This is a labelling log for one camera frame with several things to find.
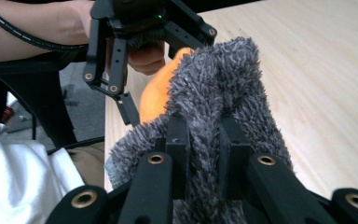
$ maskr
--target fuzzy fabric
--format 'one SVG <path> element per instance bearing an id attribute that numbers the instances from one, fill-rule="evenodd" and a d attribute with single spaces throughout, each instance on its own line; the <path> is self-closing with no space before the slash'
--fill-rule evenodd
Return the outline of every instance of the fuzzy fabric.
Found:
<path id="1" fill-rule="evenodd" d="M 197 49 L 184 56 L 171 79 L 167 111 L 135 127 L 111 151 L 107 166 L 113 187 L 132 179 L 138 160 L 165 137 L 169 115 L 178 113 L 191 135 L 188 191 L 173 203 L 173 223 L 244 223 L 241 202 L 221 198 L 218 188 L 219 121 L 231 113 L 255 152 L 270 153 L 292 169 L 282 135 L 271 116 L 260 81 L 258 49 L 252 39 Z"/>

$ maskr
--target black metal bracket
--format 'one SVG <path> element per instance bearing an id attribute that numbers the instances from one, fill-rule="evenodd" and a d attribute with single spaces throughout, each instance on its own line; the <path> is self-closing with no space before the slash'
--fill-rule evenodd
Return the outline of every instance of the black metal bracket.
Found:
<path id="1" fill-rule="evenodd" d="M 332 200 L 307 190 L 278 158 L 254 153 L 231 116 L 220 122 L 222 199 L 242 201 L 249 224 L 358 224 L 358 189 L 338 189 Z M 172 223 L 172 200 L 185 200 L 190 133 L 172 116 L 166 138 L 138 163 L 131 182 L 107 194 L 83 186 L 69 192 L 48 223 Z"/>
<path id="2" fill-rule="evenodd" d="M 91 10 L 91 30 L 84 80 L 94 90 L 122 99 L 127 85 L 128 55 L 150 43 L 165 41 L 172 58 L 183 47 L 212 45 L 217 31 L 180 0 L 99 0 Z M 113 37 L 109 78 L 103 77 L 106 38 Z M 138 111 L 128 100 L 120 113 L 126 124 L 139 123 Z"/>

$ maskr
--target human hand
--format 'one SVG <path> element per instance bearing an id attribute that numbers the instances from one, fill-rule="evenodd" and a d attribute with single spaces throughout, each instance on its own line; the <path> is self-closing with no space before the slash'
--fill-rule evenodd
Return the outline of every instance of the human hand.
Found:
<path id="1" fill-rule="evenodd" d="M 106 67 L 105 71 L 110 71 L 112 58 L 113 39 L 108 38 L 106 44 Z M 137 72 L 147 76 L 156 74 L 165 65 L 165 45 L 163 41 L 151 43 L 129 54 L 128 64 Z"/>

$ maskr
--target black cable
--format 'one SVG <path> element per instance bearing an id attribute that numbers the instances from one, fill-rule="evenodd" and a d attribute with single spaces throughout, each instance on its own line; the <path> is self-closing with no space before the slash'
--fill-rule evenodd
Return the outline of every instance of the black cable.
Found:
<path id="1" fill-rule="evenodd" d="M 80 52 L 86 51 L 88 49 L 88 45 L 60 45 L 48 42 L 47 40 L 39 39 L 33 35 L 29 35 L 23 32 L 9 22 L 5 21 L 2 17 L 0 17 L 0 27 L 9 32 L 11 35 L 16 36 L 20 40 L 25 41 L 41 49 L 48 49 L 51 51 L 58 52 Z"/>

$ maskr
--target orange object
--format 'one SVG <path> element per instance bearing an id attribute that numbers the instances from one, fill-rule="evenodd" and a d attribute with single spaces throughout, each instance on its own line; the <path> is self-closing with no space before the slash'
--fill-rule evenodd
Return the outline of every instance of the orange object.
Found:
<path id="1" fill-rule="evenodd" d="M 177 69 L 184 54 L 191 54 L 190 48 L 183 48 L 176 52 L 173 60 L 162 67 L 147 83 L 139 104 L 139 117 L 141 123 L 149 122 L 165 113 L 165 105 L 169 99 L 168 88 L 173 71 Z"/>

